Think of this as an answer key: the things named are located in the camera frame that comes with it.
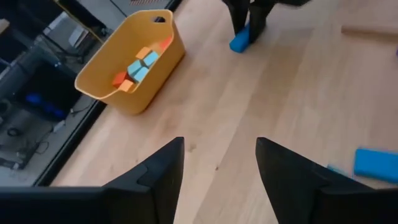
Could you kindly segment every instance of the yellow basket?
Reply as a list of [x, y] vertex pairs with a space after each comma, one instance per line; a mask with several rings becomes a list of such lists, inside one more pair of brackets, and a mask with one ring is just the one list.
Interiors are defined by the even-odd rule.
[[[155, 22], [157, 17], [163, 17], [165, 22]], [[127, 70], [141, 48], [170, 36], [169, 47], [159, 55], [134, 91], [127, 93], [113, 87], [114, 76]], [[122, 112], [138, 114], [147, 108], [184, 53], [171, 11], [139, 11], [129, 16], [91, 58], [77, 76], [75, 87]]]

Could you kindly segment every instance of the foam block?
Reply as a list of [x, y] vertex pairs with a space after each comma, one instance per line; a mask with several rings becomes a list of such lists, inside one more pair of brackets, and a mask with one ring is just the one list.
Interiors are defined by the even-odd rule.
[[249, 46], [249, 24], [229, 43], [229, 47], [236, 53], [243, 53]]
[[398, 154], [359, 148], [355, 152], [354, 173], [398, 184]]
[[128, 79], [129, 75], [127, 74], [127, 72], [119, 72], [118, 74], [116, 74], [116, 76], [113, 79], [112, 85], [115, 88], [119, 88], [120, 85], [122, 85], [123, 81]]
[[125, 92], [130, 92], [133, 91], [133, 89], [136, 87], [136, 84], [134, 84], [130, 80], [124, 80], [122, 85], [119, 86], [119, 90], [125, 91]]
[[142, 67], [137, 74], [133, 77], [134, 81], [140, 83], [142, 82], [142, 80], [145, 78], [145, 76], [147, 75], [149, 69], [146, 67]]
[[136, 60], [130, 66], [128, 66], [127, 73], [132, 78], [141, 69], [141, 67], [141, 62], [139, 60]]
[[158, 43], [158, 42], [151, 44], [149, 46], [149, 48], [152, 51], [156, 52], [158, 55], [161, 55], [164, 51], [163, 48], [160, 46], [160, 43]]
[[161, 43], [160, 43], [160, 47], [162, 48], [162, 50], [166, 50], [167, 49], [167, 47], [169, 47], [169, 45], [172, 43], [172, 36], [170, 36], [170, 37], [168, 37], [168, 38], [166, 38], [165, 40], [163, 40]]
[[138, 54], [136, 55], [136, 58], [143, 60], [149, 53], [151, 53], [152, 50], [148, 47], [143, 47]]
[[144, 58], [144, 64], [150, 67], [157, 60], [158, 57], [159, 56], [156, 52], [151, 52], [148, 56]]

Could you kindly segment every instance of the cable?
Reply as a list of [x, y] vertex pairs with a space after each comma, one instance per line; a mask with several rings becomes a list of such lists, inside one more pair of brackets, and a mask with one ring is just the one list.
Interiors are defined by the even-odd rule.
[[84, 107], [81, 110], [75, 110], [75, 109], [72, 108], [72, 109], [70, 109], [70, 114], [72, 115], [72, 117], [75, 117], [78, 113], [87, 110], [90, 106], [91, 106], [91, 103], [89, 103], [86, 107]]
[[46, 143], [46, 144], [47, 144], [46, 147], [45, 147], [45, 149], [43, 149], [43, 151], [41, 151], [41, 152], [35, 151], [36, 154], [42, 155], [42, 154], [44, 154], [45, 152], [47, 152], [47, 150], [49, 149], [50, 143], [49, 143], [48, 141], [39, 142], [39, 143], [38, 143], [39, 145], [37, 146], [37, 148], [39, 148], [40, 145], [43, 144], [43, 143]]
[[17, 128], [9, 128], [7, 129], [7, 135], [10, 137], [17, 137], [21, 136], [23, 132], [20, 129]]
[[53, 130], [53, 126], [51, 126], [51, 129], [50, 129], [49, 131], [47, 131], [45, 134], [43, 134], [43, 136], [40, 138], [40, 140], [38, 140], [38, 141], [35, 142], [35, 145], [37, 145], [37, 146], [35, 146], [35, 147], [37, 147], [37, 149], [40, 147], [41, 144], [43, 144], [43, 143], [46, 143], [46, 144], [47, 144], [46, 147], [45, 147], [45, 149], [43, 149], [43, 151], [41, 151], [41, 152], [35, 151], [36, 154], [42, 155], [42, 154], [44, 154], [45, 152], [47, 152], [47, 150], [48, 150], [49, 147], [50, 147], [50, 143], [49, 143], [48, 141], [43, 141], [43, 140], [44, 140], [45, 138], [47, 138], [47, 137], [52, 133], [52, 130]]
[[52, 53], [58, 60], [60, 60], [60, 58], [58, 58], [58, 55], [57, 55], [57, 54], [59, 54], [60, 52], [54, 50], [55, 46], [51, 46], [51, 45], [47, 42], [48, 40], [47, 40], [46, 38], [43, 38], [41, 41], [43, 41], [44, 44], [49, 48], [49, 50], [51, 51], [51, 53]]

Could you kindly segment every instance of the blue foam block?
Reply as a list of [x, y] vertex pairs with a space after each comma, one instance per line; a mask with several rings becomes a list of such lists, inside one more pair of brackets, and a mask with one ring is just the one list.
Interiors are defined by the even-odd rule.
[[142, 80], [145, 78], [145, 76], [147, 75], [149, 69], [146, 67], [142, 67], [134, 76], [134, 80], [138, 83], [142, 82]]
[[243, 53], [249, 46], [249, 24], [241, 32], [236, 34], [235, 38], [229, 43], [231, 50], [236, 53]]
[[398, 154], [359, 148], [355, 152], [354, 174], [398, 184]]
[[131, 65], [129, 65], [127, 67], [127, 72], [129, 74], [129, 76], [132, 78], [141, 67], [142, 67], [141, 62], [139, 60], [136, 60], [135, 62], [133, 62]]
[[153, 51], [144, 58], [144, 63], [149, 67], [157, 60], [158, 57], [157, 53]]

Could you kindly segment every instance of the basket handle hole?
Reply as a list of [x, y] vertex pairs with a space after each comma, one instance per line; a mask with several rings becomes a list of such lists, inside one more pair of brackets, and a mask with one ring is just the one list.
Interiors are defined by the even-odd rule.
[[153, 22], [160, 22], [160, 23], [163, 23], [163, 22], [166, 22], [166, 19], [165, 19], [164, 17], [157, 16], [157, 17], [153, 17], [153, 18], [152, 18], [152, 21], [153, 21]]

